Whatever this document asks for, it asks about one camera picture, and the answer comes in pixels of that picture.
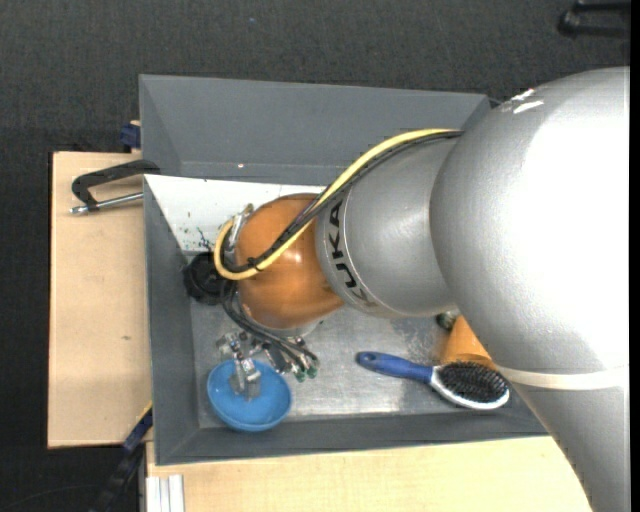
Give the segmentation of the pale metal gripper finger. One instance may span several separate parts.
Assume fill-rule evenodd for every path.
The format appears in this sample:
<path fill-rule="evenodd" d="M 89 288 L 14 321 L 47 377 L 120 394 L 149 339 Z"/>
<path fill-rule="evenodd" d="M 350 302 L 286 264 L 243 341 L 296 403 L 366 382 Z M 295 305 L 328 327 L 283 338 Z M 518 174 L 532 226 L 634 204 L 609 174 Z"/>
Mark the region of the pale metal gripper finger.
<path fill-rule="evenodd" d="M 229 385 L 232 391 L 236 395 L 243 395 L 245 393 L 245 372 L 243 367 L 244 356 L 241 352 L 237 352 L 233 355 L 233 369 L 228 379 Z"/>
<path fill-rule="evenodd" d="M 261 371 L 252 359 L 244 361 L 244 396 L 247 401 L 251 401 L 260 396 L 261 393 Z"/>

